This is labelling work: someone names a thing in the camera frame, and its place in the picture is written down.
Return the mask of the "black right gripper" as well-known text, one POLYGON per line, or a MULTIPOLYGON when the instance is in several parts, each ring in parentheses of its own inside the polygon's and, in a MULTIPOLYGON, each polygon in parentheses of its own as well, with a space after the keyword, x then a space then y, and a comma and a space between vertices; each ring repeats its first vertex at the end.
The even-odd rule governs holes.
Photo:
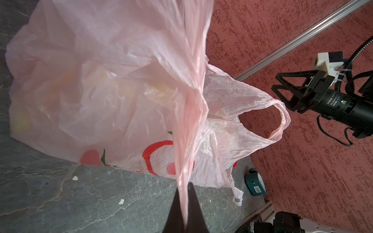
POLYGON ((321 70, 278 73, 276 79, 282 85, 273 85, 271 90, 289 110, 300 114, 320 102, 334 81, 334 77, 321 70), (291 98, 288 100, 280 90, 290 92, 291 98))

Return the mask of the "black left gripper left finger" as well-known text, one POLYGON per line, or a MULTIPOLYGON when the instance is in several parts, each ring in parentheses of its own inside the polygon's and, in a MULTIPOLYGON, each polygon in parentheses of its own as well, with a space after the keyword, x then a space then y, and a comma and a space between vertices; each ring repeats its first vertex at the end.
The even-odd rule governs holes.
POLYGON ((184 230, 180 197, 177 189, 162 233, 183 233, 184 230))

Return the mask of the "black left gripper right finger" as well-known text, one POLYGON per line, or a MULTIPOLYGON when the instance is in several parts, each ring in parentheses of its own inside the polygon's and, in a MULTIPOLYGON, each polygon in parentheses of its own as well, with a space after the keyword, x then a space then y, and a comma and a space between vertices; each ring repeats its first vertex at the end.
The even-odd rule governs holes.
POLYGON ((188 220, 186 225, 187 233, 209 233, 201 207, 195 192, 193 183, 188 183, 188 220))

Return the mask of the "pink printed plastic bag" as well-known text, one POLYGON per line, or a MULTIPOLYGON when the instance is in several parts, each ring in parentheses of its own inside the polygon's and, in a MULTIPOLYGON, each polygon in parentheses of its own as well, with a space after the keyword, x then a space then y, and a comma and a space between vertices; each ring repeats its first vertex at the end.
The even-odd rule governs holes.
POLYGON ((213 1, 40 1, 9 42, 11 136, 44 154, 227 187, 278 142, 283 102, 210 65, 213 1))

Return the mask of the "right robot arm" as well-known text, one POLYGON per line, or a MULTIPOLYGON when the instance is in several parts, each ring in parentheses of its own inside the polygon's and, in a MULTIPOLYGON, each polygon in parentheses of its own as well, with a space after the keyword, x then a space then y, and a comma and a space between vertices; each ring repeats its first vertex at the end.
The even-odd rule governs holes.
POLYGON ((331 135, 322 128, 321 118, 346 125, 346 138, 351 130, 353 137, 362 139, 373 135, 373 73, 364 72, 355 78, 367 78, 360 96, 352 90, 352 81, 346 84, 345 93, 332 89, 334 77, 321 70, 278 73, 279 84, 273 85, 272 91, 290 111, 318 113, 317 125, 327 137, 331 135))

